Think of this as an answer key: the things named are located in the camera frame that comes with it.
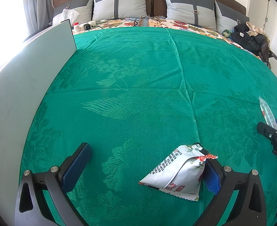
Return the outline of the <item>clear narrow snack pack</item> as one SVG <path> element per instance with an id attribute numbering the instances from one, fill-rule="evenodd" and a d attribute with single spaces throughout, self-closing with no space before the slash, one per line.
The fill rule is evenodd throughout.
<path id="1" fill-rule="evenodd" d="M 273 115 L 273 112 L 271 111 L 271 108 L 266 103 L 266 101 L 264 101 L 260 96 L 259 96 L 259 104 L 260 104 L 262 115 L 266 121 L 266 124 L 274 128 L 275 130 L 277 130 L 277 123 Z"/>

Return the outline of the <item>white triangular snack pack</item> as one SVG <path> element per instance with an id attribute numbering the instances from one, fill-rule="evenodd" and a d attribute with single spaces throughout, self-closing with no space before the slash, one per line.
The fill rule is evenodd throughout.
<path id="1" fill-rule="evenodd" d="M 141 179 L 139 184 L 181 199 L 198 201 L 206 161 L 217 158 L 199 143 L 180 145 Z"/>

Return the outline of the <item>pile of dark clothes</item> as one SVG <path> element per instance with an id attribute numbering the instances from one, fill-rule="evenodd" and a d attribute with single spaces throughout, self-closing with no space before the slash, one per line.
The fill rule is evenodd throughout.
<path id="1" fill-rule="evenodd" d="M 265 31 L 251 22 L 235 26 L 230 37 L 232 41 L 260 57 L 267 65 L 270 58 L 277 60 L 277 55 L 270 49 L 270 39 Z"/>

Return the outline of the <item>white cardboard box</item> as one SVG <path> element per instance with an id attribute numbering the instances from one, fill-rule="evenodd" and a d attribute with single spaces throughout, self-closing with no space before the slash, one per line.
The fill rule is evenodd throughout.
<path id="1" fill-rule="evenodd" d="M 24 42 L 0 70 L 0 216 L 14 224 L 22 152 L 35 113 L 60 70 L 76 51 L 69 21 Z"/>

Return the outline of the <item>green bedspread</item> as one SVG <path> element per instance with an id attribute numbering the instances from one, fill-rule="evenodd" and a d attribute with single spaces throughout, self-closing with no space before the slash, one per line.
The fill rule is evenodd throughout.
<path id="1" fill-rule="evenodd" d="M 187 201 L 139 181 L 182 144 L 199 142 L 234 171 L 259 172 L 267 223 L 277 211 L 277 158 L 256 125 L 277 118 L 277 77 L 222 40 L 160 27 L 75 36 L 77 51 L 30 127 L 21 170 L 59 165 L 87 142 L 93 156 L 69 198 L 89 225 L 192 225 L 213 194 Z"/>

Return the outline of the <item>far right grey pillow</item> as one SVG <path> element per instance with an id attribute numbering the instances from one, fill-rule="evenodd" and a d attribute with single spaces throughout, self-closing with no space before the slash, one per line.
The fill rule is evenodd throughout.
<path id="1" fill-rule="evenodd" d="M 249 21 L 249 17 L 218 1 L 215 1 L 215 16 L 217 31 L 220 34 L 224 30 L 233 31 L 233 28 L 238 24 L 244 24 Z"/>

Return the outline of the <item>grey pillow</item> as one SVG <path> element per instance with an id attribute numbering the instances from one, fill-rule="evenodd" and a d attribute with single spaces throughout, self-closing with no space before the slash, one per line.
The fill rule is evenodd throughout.
<path id="1" fill-rule="evenodd" d="M 57 6 L 54 10 L 54 16 L 52 20 L 53 26 L 67 19 L 63 18 L 61 15 L 64 9 L 74 10 L 79 13 L 75 21 L 71 23 L 72 27 L 76 22 L 79 24 L 84 24 L 92 20 L 93 0 L 71 0 Z"/>
<path id="2" fill-rule="evenodd" d="M 146 0 L 94 0 L 94 21 L 139 18 L 146 15 Z"/>
<path id="3" fill-rule="evenodd" d="M 165 0 L 167 19 L 216 31 L 215 0 Z"/>
<path id="4" fill-rule="evenodd" d="M 233 28 L 238 24 L 244 24 L 249 21 L 249 17 L 218 1 L 215 1 L 215 16 L 217 31 L 220 34 L 224 30 L 233 31 Z"/>

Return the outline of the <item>white bottle red cap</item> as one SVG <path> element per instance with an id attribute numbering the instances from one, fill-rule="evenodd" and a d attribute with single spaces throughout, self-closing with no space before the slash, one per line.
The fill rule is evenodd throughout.
<path id="1" fill-rule="evenodd" d="M 80 32 L 80 26 L 79 26 L 78 22 L 73 24 L 73 28 L 74 28 L 74 32 L 75 33 L 79 33 Z"/>

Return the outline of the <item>black power adapter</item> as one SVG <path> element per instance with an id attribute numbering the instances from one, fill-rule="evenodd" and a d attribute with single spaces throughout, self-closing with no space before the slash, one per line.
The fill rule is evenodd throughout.
<path id="1" fill-rule="evenodd" d="M 83 25 L 83 29 L 84 29 L 85 31 L 89 31 L 89 30 L 91 29 L 90 24 L 84 24 L 84 25 Z"/>

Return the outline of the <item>clear plastic bag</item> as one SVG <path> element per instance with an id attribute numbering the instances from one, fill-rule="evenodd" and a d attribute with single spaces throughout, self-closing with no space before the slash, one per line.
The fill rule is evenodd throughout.
<path id="1" fill-rule="evenodd" d="M 69 21 L 70 26 L 72 27 L 78 16 L 79 12 L 74 9 L 63 9 L 61 13 L 53 18 L 52 25 L 55 26 L 63 21 Z"/>

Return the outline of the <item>floral bed sheet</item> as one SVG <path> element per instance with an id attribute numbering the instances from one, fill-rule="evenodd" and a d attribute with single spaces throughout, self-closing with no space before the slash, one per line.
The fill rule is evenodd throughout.
<path id="1" fill-rule="evenodd" d="M 75 33 L 74 29 L 72 29 L 73 35 L 85 33 L 88 31 L 85 31 L 83 29 L 83 25 L 80 24 L 80 32 Z M 89 31 L 93 30 L 100 30 L 100 29 L 111 29 L 111 28 L 118 28 L 118 27 L 162 27 L 166 29 L 175 29 L 175 30 L 182 30 L 187 32 L 196 33 L 199 35 L 208 36 L 213 39 L 218 39 L 221 41 L 224 41 L 228 44 L 234 45 L 237 48 L 240 48 L 249 54 L 252 54 L 256 58 L 260 59 L 260 57 L 256 56 L 255 54 L 251 53 L 250 51 L 244 49 L 237 43 L 233 42 L 230 38 L 225 37 L 221 34 L 219 34 L 216 31 L 204 28 L 204 27 L 198 27 L 191 24 L 186 24 L 184 22 L 180 21 L 174 21 L 170 19 L 165 19 L 162 17 L 142 17 L 142 18 L 127 18 L 127 19 L 114 19 L 114 20 L 102 20 L 99 22 L 96 22 L 96 25 L 93 26 L 93 22 L 88 22 L 90 24 L 91 29 Z"/>

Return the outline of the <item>far left grey pillow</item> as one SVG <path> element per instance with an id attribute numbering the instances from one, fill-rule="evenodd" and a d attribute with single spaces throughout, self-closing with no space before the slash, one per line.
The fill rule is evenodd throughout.
<path id="1" fill-rule="evenodd" d="M 79 24 L 84 24 L 92 20 L 93 0 L 71 0 L 57 6 L 54 10 L 54 16 L 52 20 L 53 26 L 67 19 L 63 18 L 61 15 L 64 9 L 74 10 L 79 13 L 75 21 L 71 23 L 72 27 L 76 22 Z"/>

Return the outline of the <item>grey curtain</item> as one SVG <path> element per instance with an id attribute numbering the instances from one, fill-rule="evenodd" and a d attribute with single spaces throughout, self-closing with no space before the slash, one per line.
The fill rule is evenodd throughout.
<path id="1" fill-rule="evenodd" d="M 23 0 L 30 34 L 49 26 L 53 18 L 52 0 Z"/>

